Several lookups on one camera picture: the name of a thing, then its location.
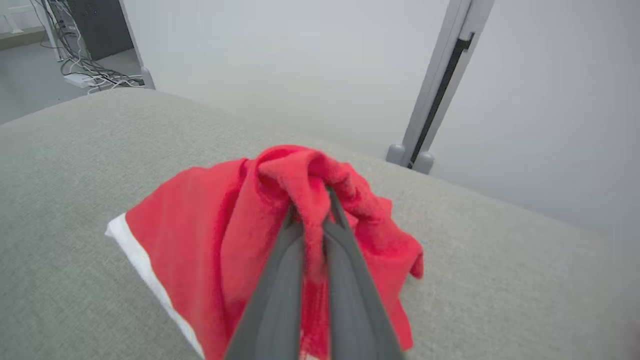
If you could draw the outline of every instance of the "white trim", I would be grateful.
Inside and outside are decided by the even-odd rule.
[[[116,240],[120,248],[122,248],[122,251],[127,255],[127,258],[129,258],[131,265],[133,265],[136,271],[138,271],[140,277],[145,281],[151,291],[153,291],[158,300],[160,300],[160,304],[162,304],[164,310],[169,314],[169,317],[175,321],[184,337],[189,341],[200,357],[204,358],[202,346],[200,346],[193,328],[173,308],[171,299],[169,299],[169,294],[166,293],[166,289],[160,283],[160,280],[158,280],[153,268],[151,267],[149,255],[131,233],[129,225],[125,219],[125,214],[122,214],[109,222],[105,235]]]

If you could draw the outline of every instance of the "power strip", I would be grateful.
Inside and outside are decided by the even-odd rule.
[[[65,81],[79,88],[86,88],[89,87],[89,84],[95,84],[95,79],[92,79],[91,76],[84,74],[65,75]]]

